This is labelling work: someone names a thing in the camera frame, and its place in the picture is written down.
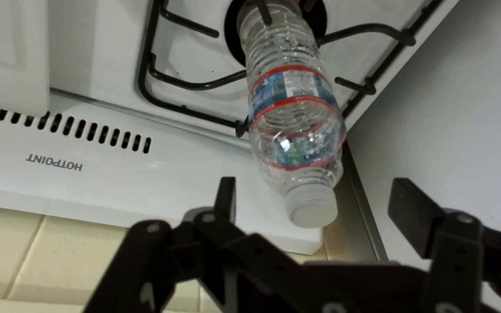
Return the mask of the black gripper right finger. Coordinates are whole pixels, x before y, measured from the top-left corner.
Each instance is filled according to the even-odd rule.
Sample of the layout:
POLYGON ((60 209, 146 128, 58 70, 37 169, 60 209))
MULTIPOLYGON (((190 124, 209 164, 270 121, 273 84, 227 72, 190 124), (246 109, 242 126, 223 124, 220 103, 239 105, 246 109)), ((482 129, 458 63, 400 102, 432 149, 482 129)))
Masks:
POLYGON ((416 183, 407 178, 394 180, 388 216, 421 260, 440 255, 449 215, 416 183))

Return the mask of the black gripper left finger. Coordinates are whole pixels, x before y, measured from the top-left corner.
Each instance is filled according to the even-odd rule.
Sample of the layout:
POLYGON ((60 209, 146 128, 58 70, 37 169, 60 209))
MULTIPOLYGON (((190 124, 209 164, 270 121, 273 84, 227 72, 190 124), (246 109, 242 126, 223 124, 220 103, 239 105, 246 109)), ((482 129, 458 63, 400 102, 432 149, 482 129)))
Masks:
POLYGON ((218 222, 233 223, 237 216, 237 180, 223 178, 214 201, 214 216, 218 222))

